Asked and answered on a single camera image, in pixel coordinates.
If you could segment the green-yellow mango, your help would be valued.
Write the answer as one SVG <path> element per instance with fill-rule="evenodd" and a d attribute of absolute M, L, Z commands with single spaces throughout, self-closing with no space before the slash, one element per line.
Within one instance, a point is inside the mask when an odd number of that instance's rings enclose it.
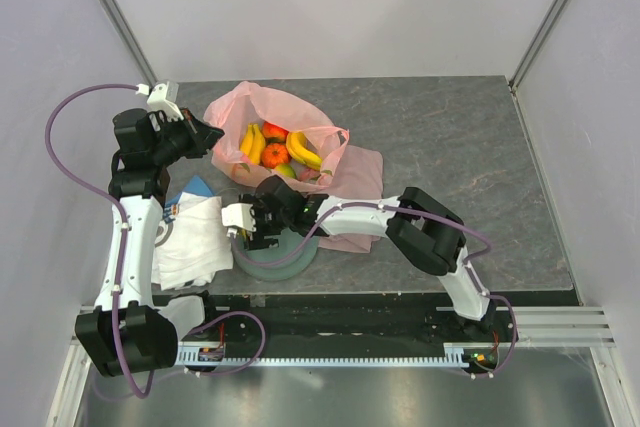
<path fill-rule="evenodd" d="M 296 179 L 297 175 L 294 168 L 288 163 L 280 163 L 273 168 L 277 173 L 292 179 Z"/>

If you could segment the orange tangerine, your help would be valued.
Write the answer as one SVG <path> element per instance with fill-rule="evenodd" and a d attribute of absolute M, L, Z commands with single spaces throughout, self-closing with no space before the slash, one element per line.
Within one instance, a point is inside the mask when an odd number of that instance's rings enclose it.
<path fill-rule="evenodd" d="M 269 169 L 274 169 L 280 164 L 288 164 L 290 160 L 289 151 L 283 143 L 270 143 L 261 154 L 262 165 Z"/>

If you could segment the single yellow banana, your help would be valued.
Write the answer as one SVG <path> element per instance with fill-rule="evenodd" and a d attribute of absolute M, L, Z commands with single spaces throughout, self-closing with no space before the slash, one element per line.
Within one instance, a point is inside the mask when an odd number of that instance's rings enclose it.
<path fill-rule="evenodd" d="M 258 124 L 249 124 L 241 142 L 240 151 L 255 165 L 261 164 L 261 157 L 266 148 L 266 139 Z"/>

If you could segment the yellow banana bunch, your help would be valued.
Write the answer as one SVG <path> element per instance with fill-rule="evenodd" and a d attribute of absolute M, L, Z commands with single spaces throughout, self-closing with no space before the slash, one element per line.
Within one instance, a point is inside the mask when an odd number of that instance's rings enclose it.
<path fill-rule="evenodd" d="M 302 132 L 289 132 L 285 145 L 296 162 L 315 171 L 321 169 L 322 159 L 307 148 L 307 139 Z"/>

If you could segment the red-yellow apple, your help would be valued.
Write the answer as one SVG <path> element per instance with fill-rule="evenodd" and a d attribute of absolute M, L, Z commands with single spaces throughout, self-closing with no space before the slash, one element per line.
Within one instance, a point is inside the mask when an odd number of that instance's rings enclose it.
<path fill-rule="evenodd" d="M 268 142 L 285 143 L 289 132 L 278 125 L 264 122 L 262 134 Z"/>

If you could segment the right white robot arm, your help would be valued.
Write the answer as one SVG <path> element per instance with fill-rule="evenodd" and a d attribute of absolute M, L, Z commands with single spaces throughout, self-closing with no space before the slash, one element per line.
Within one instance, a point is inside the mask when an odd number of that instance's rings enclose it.
<path fill-rule="evenodd" d="M 247 250 L 275 245 L 275 236 L 288 229 L 303 237 L 292 255 L 313 237 L 386 238 L 413 267 L 438 278 L 465 338 L 481 340 L 494 328 L 495 302 L 471 263 L 491 251 L 489 239 L 418 188 L 408 187 L 399 196 L 355 200 L 303 194 L 271 176 L 254 193 L 224 207 L 222 222 Z"/>

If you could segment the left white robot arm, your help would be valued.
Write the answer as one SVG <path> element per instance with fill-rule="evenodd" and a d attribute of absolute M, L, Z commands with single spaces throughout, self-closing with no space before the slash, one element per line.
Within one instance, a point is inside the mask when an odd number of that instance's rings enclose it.
<path fill-rule="evenodd" d="M 109 195 L 113 236 L 105 278 L 91 312 L 80 314 L 75 335 L 104 377 L 169 368 L 189 333 L 208 340 L 219 316 L 199 294 L 156 307 L 152 266 L 157 230 L 170 182 L 168 168 L 201 158 L 224 135 L 183 109 L 179 119 L 136 108 L 113 119 L 118 149 L 111 161 Z"/>

